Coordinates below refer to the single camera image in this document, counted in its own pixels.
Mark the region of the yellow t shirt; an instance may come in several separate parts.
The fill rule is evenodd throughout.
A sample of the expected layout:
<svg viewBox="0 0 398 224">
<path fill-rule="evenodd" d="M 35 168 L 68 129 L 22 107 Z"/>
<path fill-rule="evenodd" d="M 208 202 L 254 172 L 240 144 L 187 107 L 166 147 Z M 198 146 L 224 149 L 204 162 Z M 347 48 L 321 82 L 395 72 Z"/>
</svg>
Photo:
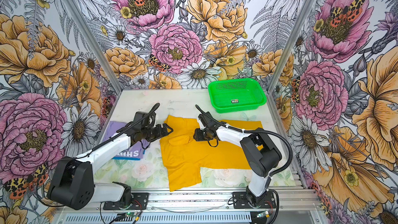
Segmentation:
<svg viewBox="0 0 398 224">
<path fill-rule="evenodd" d="M 197 142 L 193 135 L 200 125 L 195 119 L 168 116 L 165 124 L 173 129 L 160 140 L 170 191 L 200 184 L 202 168 L 215 170 L 215 184 L 219 187 L 241 186 L 251 181 L 253 172 L 240 147 L 216 140 Z"/>
</svg>

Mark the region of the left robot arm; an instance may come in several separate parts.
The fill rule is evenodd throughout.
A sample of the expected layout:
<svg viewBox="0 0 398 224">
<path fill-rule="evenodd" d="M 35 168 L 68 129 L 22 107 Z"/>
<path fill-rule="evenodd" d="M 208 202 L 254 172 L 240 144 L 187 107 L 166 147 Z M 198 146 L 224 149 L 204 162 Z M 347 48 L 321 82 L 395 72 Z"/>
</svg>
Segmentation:
<svg viewBox="0 0 398 224">
<path fill-rule="evenodd" d="M 155 124 L 155 113 L 136 113 L 135 119 L 106 141 L 77 157 L 64 157 L 55 169 L 47 197 L 80 210 L 91 203 L 113 202 L 122 208 L 133 203 L 131 187 L 119 182 L 96 183 L 94 174 L 108 161 L 143 140 L 152 143 L 173 133 L 168 124 Z"/>
</svg>

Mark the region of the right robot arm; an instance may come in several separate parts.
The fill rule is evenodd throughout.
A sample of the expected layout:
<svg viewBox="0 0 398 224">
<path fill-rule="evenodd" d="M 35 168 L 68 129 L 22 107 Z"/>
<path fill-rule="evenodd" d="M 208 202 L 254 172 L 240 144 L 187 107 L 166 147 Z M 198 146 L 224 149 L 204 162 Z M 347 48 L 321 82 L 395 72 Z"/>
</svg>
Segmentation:
<svg viewBox="0 0 398 224">
<path fill-rule="evenodd" d="M 248 205 L 260 207 L 265 200 L 272 180 L 272 171 L 282 160 L 282 154 L 274 144 L 268 133 L 261 128 L 244 130 L 231 126 L 226 122 L 219 122 L 209 114 L 199 114 L 199 121 L 203 128 L 197 128 L 193 138 L 198 141 L 228 142 L 240 147 L 253 171 L 251 182 L 246 189 Z"/>
</svg>

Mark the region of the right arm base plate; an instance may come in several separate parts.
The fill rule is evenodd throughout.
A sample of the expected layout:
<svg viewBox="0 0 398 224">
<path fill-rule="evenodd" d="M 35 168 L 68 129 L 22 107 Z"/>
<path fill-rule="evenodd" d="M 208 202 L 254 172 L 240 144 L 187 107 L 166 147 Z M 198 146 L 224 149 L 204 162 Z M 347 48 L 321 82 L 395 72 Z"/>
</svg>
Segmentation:
<svg viewBox="0 0 398 224">
<path fill-rule="evenodd" d="M 271 209 L 276 207 L 276 197 L 271 192 L 265 192 L 256 197 L 250 192 L 236 191 L 232 193 L 235 209 Z"/>
</svg>

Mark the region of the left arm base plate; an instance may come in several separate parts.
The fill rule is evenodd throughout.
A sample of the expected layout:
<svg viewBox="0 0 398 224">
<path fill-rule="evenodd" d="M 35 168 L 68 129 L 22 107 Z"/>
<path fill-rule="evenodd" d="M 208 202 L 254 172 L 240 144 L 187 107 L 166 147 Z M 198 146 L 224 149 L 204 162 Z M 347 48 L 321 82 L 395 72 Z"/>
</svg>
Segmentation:
<svg viewBox="0 0 398 224">
<path fill-rule="evenodd" d="M 149 193 L 133 192 L 129 196 L 122 197 L 117 202 L 105 202 L 103 209 L 110 211 L 116 210 L 145 210 L 148 204 Z"/>
</svg>

